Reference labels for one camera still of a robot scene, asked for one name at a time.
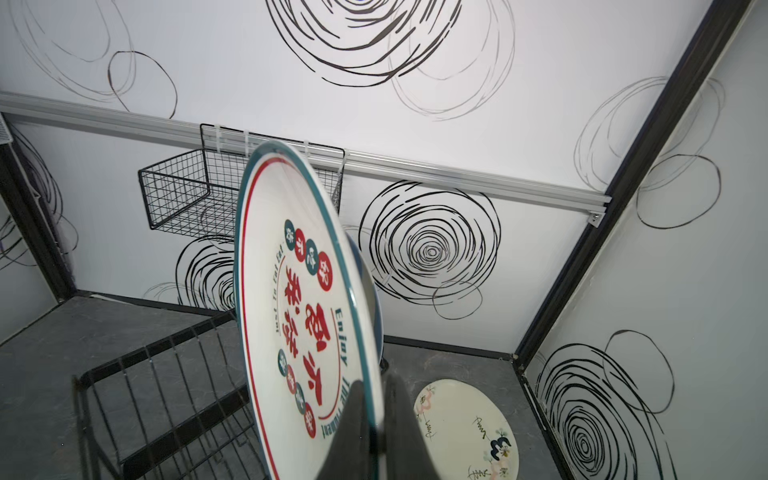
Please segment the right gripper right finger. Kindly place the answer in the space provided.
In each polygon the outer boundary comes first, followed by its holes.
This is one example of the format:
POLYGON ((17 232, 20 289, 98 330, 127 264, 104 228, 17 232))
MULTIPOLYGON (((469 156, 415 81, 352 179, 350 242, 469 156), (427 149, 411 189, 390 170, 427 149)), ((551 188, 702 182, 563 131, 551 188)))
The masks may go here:
POLYGON ((384 376, 384 447, 386 478, 438 480, 413 402, 404 380, 394 373, 384 376))

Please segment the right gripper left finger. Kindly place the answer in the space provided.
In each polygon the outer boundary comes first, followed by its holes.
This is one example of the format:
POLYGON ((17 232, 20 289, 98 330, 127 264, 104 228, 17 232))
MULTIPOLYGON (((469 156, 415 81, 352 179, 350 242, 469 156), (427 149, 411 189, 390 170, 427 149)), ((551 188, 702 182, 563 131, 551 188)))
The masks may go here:
POLYGON ((369 480, 374 478, 372 427, 365 385, 351 385, 338 429, 333 436, 317 480, 369 480))

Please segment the cream plate with cat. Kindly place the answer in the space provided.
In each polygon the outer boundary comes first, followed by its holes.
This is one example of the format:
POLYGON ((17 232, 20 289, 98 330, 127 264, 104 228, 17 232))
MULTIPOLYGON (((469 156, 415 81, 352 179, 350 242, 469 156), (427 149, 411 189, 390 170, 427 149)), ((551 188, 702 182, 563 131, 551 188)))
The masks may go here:
POLYGON ((518 478, 519 450, 500 409, 480 390, 453 379, 425 386, 414 413, 441 479, 518 478))

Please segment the white plate red characters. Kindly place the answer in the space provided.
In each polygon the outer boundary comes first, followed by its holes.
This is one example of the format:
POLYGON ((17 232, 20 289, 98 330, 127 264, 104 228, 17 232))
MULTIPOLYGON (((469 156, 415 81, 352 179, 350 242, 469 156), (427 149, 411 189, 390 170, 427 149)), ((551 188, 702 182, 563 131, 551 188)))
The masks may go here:
POLYGON ((237 202, 234 280, 268 474, 315 478, 355 383, 363 429, 384 425, 379 348, 361 272, 309 162, 280 141, 252 154, 237 202))

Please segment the black wire dish rack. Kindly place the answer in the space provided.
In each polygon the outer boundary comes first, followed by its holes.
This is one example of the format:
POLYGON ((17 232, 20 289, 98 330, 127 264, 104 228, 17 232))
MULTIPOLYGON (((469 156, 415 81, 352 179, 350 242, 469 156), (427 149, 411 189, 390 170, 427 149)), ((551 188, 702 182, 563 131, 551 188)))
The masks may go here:
POLYGON ((72 379, 85 479, 265 479, 233 312, 72 379))

